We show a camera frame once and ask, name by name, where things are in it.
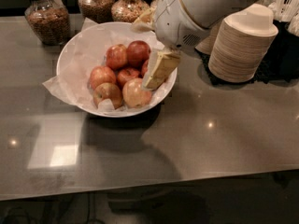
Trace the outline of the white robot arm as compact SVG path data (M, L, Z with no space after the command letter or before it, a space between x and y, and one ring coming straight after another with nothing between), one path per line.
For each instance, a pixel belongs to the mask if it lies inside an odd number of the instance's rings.
M183 54L195 47L221 19L258 0L159 0L155 9L143 12L131 26L136 33L152 31L164 44L149 56L143 87L155 90L178 67Z

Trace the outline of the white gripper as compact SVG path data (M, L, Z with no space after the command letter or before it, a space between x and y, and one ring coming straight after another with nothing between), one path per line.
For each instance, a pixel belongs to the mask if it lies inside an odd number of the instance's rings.
M182 0L160 0L156 10L147 9L132 23L131 30L135 33L154 30L165 45L163 49L153 49L149 56L148 71L142 81L146 90L158 89L178 67L179 50L193 51L210 32L192 20Z

